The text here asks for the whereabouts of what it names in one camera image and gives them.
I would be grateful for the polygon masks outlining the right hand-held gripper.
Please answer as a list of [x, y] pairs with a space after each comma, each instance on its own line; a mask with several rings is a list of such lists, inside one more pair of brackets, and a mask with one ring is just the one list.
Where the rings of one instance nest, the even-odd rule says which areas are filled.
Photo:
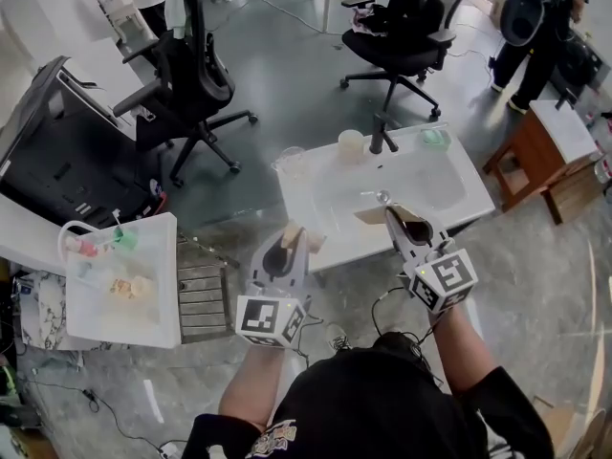
[[[404, 286], [431, 314], [442, 314], [464, 301], [478, 282], [465, 249], [448, 238], [435, 212], [421, 211], [418, 221], [403, 221], [393, 208], [385, 209], [385, 222], [395, 250], [409, 256], [403, 264]], [[436, 247], [417, 258], [415, 245]]]

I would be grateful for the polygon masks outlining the brown wooden stand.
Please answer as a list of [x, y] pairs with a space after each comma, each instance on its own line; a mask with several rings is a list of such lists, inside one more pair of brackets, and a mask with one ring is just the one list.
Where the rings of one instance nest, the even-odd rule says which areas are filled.
[[507, 212], [586, 167], [591, 157], [567, 164], [544, 126], [529, 109], [511, 136], [485, 163], [483, 171], [494, 176], [499, 183], [501, 210]]

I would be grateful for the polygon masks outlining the marble pattern slab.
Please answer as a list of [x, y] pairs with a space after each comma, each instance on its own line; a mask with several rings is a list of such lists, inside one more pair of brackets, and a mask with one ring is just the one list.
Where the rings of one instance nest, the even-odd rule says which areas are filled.
[[19, 294], [23, 341], [44, 350], [67, 350], [65, 278], [38, 271], [20, 282], [25, 286]]

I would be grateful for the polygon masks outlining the person's black printed shirt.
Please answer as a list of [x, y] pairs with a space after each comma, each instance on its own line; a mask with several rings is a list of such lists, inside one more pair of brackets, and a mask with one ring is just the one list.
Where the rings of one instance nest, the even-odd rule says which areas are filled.
[[490, 459], [491, 432], [523, 459], [554, 459], [546, 426], [503, 367], [454, 396], [410, 350], [378, 339], [302, 372], [264, 430], [198, 416], [182, 459]]

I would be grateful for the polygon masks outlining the clear glass cup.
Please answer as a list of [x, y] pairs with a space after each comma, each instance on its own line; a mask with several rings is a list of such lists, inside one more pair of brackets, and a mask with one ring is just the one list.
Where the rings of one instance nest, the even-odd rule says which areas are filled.
[[303, 155], [305, 150], [298, 146], [291, 146], [283, 150], [279, 157], [273, 163], [273, 169], [276, 172], [282, 172], [285, 175], [299, 175], [303, 170]]

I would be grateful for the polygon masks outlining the person's left shoe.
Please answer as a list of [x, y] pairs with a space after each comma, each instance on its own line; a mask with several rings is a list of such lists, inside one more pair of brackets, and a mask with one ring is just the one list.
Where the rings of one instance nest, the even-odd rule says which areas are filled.
[[336, 323], [326, 326], [326, 341], [335, 353], [352, 349], [346, 332]]

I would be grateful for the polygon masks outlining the translucent beige cup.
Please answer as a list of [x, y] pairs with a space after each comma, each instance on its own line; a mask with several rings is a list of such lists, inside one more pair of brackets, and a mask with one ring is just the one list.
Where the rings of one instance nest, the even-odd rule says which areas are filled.
[[347, 129], [338, 136], [337, 154], [344, 164], [359, 164], [363, 159], [365, 138], [360, 131]]

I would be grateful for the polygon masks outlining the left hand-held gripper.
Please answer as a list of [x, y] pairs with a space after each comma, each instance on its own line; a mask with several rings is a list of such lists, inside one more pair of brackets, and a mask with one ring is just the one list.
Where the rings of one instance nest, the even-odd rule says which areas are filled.
[[286, 247], [281, 236], [272, 236], [255, 251], [246, 292], [237, 297], [237, 335], [255, 345], [297, 348], [311, 305], [304, 285], [308, 261], [305, 229]]

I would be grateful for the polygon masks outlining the person's left forearm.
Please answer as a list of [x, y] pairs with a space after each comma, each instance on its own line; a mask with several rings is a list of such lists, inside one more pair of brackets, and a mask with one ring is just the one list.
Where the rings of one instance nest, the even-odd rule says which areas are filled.
[[264, 431], [273, 415], [283, 348], [252, 345], [220, 400], [218, 413]]

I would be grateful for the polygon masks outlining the black bin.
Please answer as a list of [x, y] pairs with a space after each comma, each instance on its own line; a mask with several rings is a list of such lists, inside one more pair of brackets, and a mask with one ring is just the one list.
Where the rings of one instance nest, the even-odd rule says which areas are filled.
[[41, 67], [0, 127], [0, 194], [57, 225], [114, 225], [165, 201], [159, 160], [96, 98], [98, 85], [59, 56]]

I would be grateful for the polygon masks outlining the small white basin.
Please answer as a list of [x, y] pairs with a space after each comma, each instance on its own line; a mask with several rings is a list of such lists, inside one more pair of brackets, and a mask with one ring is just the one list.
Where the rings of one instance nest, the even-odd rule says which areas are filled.
[[590, 158], [598, 152], [589, 130], [568, 102], [557, 108], [555, 100], [534, 100], [530, 110], [544, 126], [567, 164]]

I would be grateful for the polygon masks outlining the black green shoe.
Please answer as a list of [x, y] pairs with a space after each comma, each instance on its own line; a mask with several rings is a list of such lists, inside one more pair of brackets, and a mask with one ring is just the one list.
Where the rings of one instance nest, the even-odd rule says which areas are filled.
[[15, 383], [15, 374], [10, 366], [0, 365], [0, 398], [8, 398], [18, 395], [18, 387]]

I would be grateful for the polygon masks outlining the pink small bottle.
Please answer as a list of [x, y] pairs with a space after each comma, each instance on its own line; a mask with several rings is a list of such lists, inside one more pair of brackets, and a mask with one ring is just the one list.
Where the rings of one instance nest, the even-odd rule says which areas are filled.
[[67, 251], [75, 252], [86, 257], [96, 257], [98, 255], [98, 248], [81, 238], [67, 237], [65, 239], [65, 248]]

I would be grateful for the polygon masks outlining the person's right forearm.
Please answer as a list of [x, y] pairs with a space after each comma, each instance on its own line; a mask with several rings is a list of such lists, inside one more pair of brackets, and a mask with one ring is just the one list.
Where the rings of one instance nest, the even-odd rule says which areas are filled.
[[444, 374], [453, 394], [468, 392], [497, 367], [462, 305], [455, 305], [438, 316], [432, 328]]

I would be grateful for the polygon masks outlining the white counter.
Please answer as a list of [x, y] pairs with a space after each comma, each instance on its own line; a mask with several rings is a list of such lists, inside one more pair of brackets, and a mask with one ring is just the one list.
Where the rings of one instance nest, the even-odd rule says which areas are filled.
[[0, 257], [30, 269], [64, 275], [57, 252], [60, 227], [0, 194]]
[[0, 127], [37, 70], [70, 57], [111, 106], [143, 86], [97, 0], [0, 0]]

